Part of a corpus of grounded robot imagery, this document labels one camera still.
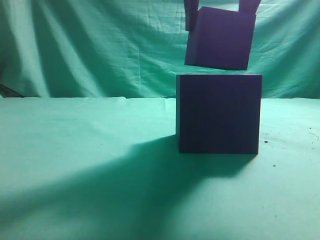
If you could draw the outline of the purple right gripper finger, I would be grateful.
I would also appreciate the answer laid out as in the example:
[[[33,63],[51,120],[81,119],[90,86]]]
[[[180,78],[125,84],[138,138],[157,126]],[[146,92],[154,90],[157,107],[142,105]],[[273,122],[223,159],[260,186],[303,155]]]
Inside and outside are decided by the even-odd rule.
[[[256,14],[261,0],[239,0],[238,11],[247,14]]]

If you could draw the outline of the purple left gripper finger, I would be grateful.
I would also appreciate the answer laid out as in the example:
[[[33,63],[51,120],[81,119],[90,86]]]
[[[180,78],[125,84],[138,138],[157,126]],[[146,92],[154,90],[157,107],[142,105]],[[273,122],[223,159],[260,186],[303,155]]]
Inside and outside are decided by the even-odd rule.
[[[184,10],[185,10],[185,30],[192,31],[196,25],[199,0],[184,0]]]

